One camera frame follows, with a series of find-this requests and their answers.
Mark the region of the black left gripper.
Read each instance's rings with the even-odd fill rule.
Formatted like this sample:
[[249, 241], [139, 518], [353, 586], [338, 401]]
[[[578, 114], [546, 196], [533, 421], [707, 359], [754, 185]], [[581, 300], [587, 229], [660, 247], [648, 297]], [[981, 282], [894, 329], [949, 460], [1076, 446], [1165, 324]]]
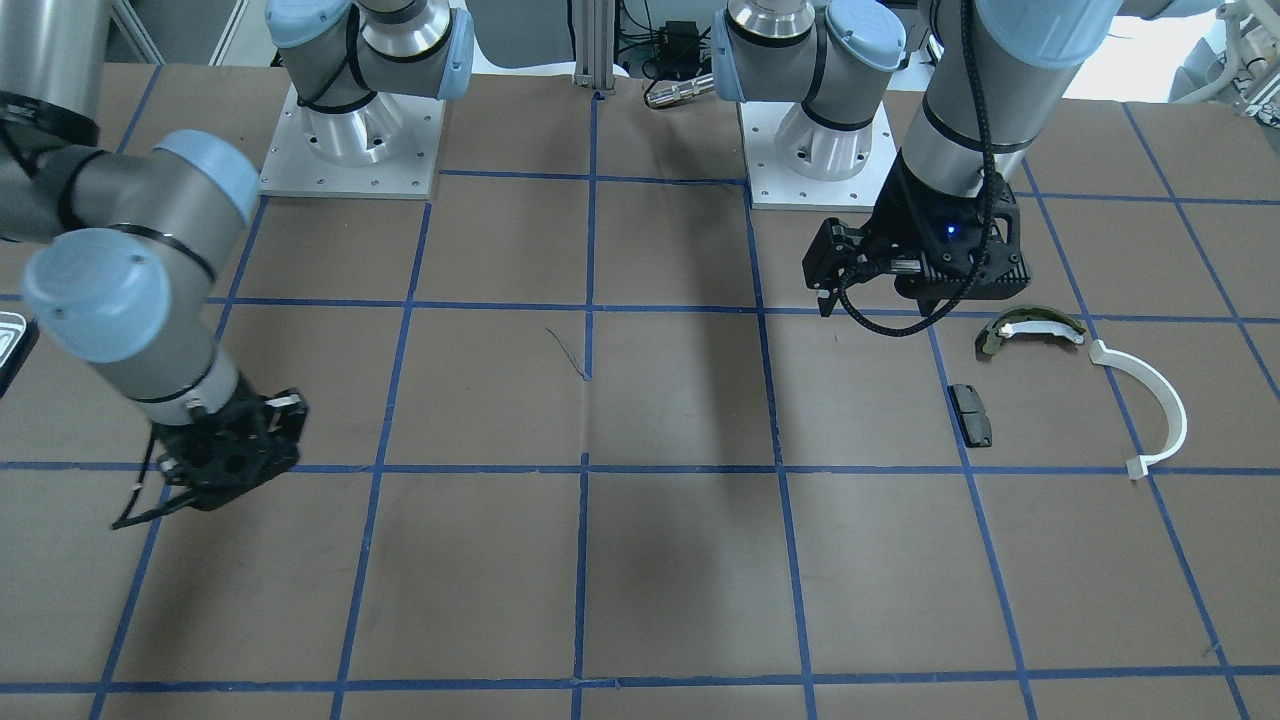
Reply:
[[[966, 295], [973, 300], [1007, 300], [1032, 281], [1016, 199], [1004, 177], [995, 188], [995, 227], [986, 264]], [[923, 316], [931, 314], [957, 292], [977, 259], [979, 211], [978, 197], [941, 193], [896, 159], [870, 219], [860, 228], [824, 219], [803, 259], [805, 284], [817, 291], [820, 314], [831, 315], [837, 290], [882, 274], [893, 275], [896, 291], [916, 300]]]

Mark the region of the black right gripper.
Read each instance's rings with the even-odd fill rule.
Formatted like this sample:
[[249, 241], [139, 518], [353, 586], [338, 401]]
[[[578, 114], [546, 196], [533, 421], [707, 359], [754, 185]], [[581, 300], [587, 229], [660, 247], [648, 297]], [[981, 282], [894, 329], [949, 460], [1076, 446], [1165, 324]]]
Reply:
[[308, 405], [297, 389], [270, 398], [253, 389], [236, 389], [218, 413], [193, 410], [191, 424], [152, 424], [164, 447], [160, 471], [168, 486], [184, 491], [132, 514], [145, 488], [143, 480], [136, 480], [110, 529], [150, 523], [186, 507], [212, 511], [288, 471], [300, 461], [307, 415]]

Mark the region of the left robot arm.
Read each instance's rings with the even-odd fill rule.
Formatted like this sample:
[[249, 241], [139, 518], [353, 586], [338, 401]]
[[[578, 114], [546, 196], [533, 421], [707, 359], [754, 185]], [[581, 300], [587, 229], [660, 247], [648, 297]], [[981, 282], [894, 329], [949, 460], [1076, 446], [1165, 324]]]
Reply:
[[[831, 218], [804, 259], [820, 315], [879, 275], [916, 302], [916, 333], [961, 300], [1014, 297], [1030, 283], [1006, 172], [1041, 135], [1117, 15], [1188, 17], [1211, 1], [928, 1], [943, 45], [869, 220]], [[787, 102], [781, 147], [818, 176], [820, 143], [870, 132], [908, 32], [878, 1], [728, 1], [710, 23], [716, 92]]]

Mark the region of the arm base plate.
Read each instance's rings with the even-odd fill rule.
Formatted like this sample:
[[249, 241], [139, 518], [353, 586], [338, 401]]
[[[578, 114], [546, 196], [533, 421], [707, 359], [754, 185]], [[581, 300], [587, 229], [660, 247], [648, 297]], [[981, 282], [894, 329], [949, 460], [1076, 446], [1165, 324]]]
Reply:
[[739, 106], [753, 204], [765, 210], [869, 211], [897, 155], [890, 119], [835, 131], [796, 102]]
[[379, 94], [348, 114], [302, 108], [288, 90], [260, 192], [294, 199], [428, 200], [447, 104]]

